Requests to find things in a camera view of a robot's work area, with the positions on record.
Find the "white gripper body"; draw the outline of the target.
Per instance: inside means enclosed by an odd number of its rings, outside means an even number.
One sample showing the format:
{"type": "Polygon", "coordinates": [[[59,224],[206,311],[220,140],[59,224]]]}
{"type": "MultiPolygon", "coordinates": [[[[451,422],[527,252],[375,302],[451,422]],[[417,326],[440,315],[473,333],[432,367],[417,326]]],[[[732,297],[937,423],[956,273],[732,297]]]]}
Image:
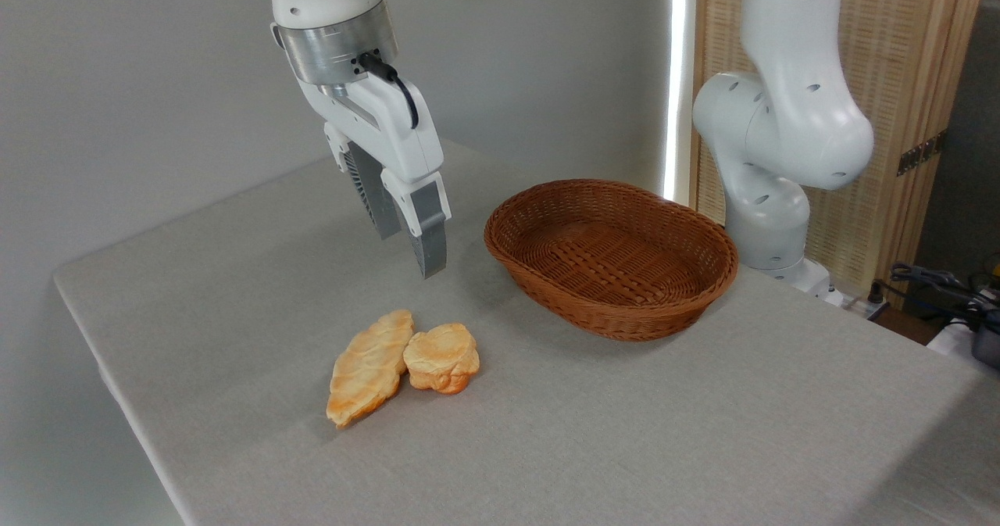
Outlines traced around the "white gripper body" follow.
{"type": "Polygon", "coordinates": [[[369,71],[346,85],[346,96],[326,95],[318,85],[297,82],[325,123],[332,123],[405,183],[440,173],[440,139],[425,99],[411,82],[402,82],[407,89],[403,91],[369,71]]]}

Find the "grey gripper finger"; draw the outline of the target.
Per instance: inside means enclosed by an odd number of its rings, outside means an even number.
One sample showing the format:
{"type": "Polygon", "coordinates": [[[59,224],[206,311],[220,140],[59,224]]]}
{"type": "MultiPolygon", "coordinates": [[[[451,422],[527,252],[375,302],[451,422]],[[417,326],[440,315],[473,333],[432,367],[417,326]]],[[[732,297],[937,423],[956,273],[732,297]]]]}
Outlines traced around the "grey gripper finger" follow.
{"type": "Polygon", "coordinates": [[[382,178],[382,163],[350,141],[332,123],[324,124],[324,134],[340,170],[349,174],[362,205],[381,240],[401,230],[395,202],[386,191],[382,178]]]}
{"type": "Polygon", "coordinates": [[[452,217],[441,174],[433,171],[415,183],[405,183],[385,169],[380,177],[395,203],[402,230],[410,237],[422,277],[433,277],[446,267],[445,223],[452,217]]]}

